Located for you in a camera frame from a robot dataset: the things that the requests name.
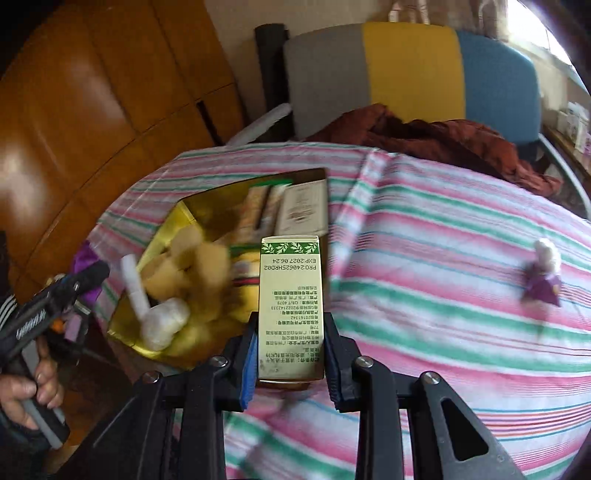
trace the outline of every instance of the striped bedsheet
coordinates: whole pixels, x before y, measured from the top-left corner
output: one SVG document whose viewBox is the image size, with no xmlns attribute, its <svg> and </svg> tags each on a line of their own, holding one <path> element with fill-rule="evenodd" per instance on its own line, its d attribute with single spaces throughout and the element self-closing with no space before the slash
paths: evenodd
<svg viewBox="0 0 591 480">
<path fill-rule="evenodd" d="M 123 290 L 118 259 L 141 254 L 176 201 L 313 167 L 329 177 L 330 309 L 340 332 L 394 371 L 442 374 L 528 478 L 558 478 L 591 420 L 591 226 L 500 180 L 342 145 L 184 153 L 133 185 L 90 234 L 113 269 L 97 304 L 103 327 Z M 522 301 L 523 270 L 543 236 L 563 257 L 561 308 Z M 402 428 L 410 477 L 404 415 Z M 357 431 L 358 417 L 336 412 L 324 383 L 257 391 L 246 413 L 226 419 L 228 475 L 352 479 Z"/>
</svg>

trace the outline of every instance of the finger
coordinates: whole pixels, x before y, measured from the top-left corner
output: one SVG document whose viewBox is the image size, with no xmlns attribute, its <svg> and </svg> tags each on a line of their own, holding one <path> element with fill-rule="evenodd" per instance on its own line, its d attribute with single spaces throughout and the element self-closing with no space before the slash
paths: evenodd
<svg viewBox="0 0 591 480">
<path fill-rule="evenodd" d="M 25 400 L 31 398 L 37 391 L 34 382 L 25 377 L 14 375 L 0 375 L 0 401 Z"/>
<path fill-rule="evenodd" d="M 49 346 L 43 336 L 37 337 L 37 352 L 40 358 L 49 358 Z"/>
<path fill-rule="evenodd" d="M 37 427 L 35 420 L 33 420 L 33 418 L 31 418 L 31 416 L 25 412 L 25 409 L 22 407 L 20 401 L 9 400 L 2 402 L 2 409 L 6 416 L 14 423 L 23 425 L 31 430 L 38 430 L 39 427 Z"/>
<path fill-rule="evenodd" d="M 57 364 L 51 358 L 44 358 L 35 369 L 35 381 L 44 385 L 57 375 Z"/>
<path fill-rule="evenodd" d="M 47 404 L 47 408 L 56 408 L 64 401 L 64 387 L 61 384 L 57 386 L 56 396 Z"/>
<path fill-rule="evenodd" d="M 56 396 L 58 385 L 57 378 L 54 378 L 45 385 L 39 387 L 37 390 L 37 401 L 41 405 L 47 405 L 53 397 Z"/>
<path fill-rule="evenodd" d="M 20 400 L 31 398 L 37 386 L 24 377 L 0 375 L 0 403 L 6 416 L 31 430 L 37 430 L 35 421 L 25 412 Z"/>
</svg>

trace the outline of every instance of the wooden cabinet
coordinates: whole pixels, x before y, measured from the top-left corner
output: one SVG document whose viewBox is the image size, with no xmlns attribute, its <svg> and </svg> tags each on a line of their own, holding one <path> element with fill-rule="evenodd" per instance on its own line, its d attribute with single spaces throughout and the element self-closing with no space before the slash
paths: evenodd
<svg viewBox="0 0 591 480">
<path fill-rule="evenodd" d="M 0 80 L 0 228 L 26 300 L 97 218 L 177 154 L 243 127 L 202 0 L 69 0 Z"/>
<path fill-rule="evenodd" d="M 201 0 L 152 0 L 193 99 L 234 79 L 209 14 Z"/>
<path fill-rule="evenodd" d="M 113 89 L 137 131 L 191 101 L 148 0 L 113 0 L 84 11 Z"/>
</svg>

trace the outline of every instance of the metal screw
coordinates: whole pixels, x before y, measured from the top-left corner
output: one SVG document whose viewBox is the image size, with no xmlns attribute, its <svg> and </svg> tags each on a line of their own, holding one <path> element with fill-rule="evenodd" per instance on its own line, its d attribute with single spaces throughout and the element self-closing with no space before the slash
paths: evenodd
<svg viewBox="0 0 591 480">
<path fill-rule="evenodd" d="M 367 355 L 361 355 L 355 359 L 355 363 L 363 368 L 369 368 L 374 364 L 374 359 Z"/>
<path fill-rule="evenodd" d="M 158 380 L 160 380 L 160 377 L 162 377 L 160 372 L 152 370 L 151 372 L 146 372 L 142 375 L 142 382 L 146 384 L 156 383 Z"/>
<path fill-rule="evenodd" d="M 228 359 L 221 355 L 215 355 L 209 359 L 209 364 L 214 367 L 225 367 L 228 364 Z"/>
<path fill-rule="evenodd" d="M 441 381 L 441 377 L 435 372 L 425 372 L 423 374 L 423 381 L 431 385 L 437 385 Z"/>
</svg>

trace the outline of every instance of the white wall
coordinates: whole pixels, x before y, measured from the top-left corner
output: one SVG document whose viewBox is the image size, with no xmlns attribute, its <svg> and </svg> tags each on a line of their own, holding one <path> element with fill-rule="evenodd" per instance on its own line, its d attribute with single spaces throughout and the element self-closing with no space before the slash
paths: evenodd
<svg viewBox="0 0 591 480">
<path fill-rule="evenodd" d="M 542 121 L 554 127 L 556 112 L 568 102 L 577 102 L 589 109 L 591 97 L 568 74 L 568 67 L 543 48 L 512 38 L 510 45 L 528 56 L 538 74 L 542 96 Z"/>
<path fill-rule="evenodd" d="M 254 29 L 285 23 L 291 36 L 320 28 L 385 21 L 392 0 L 205 0 L 251 120 L 265 113 Z"/>
</svg>

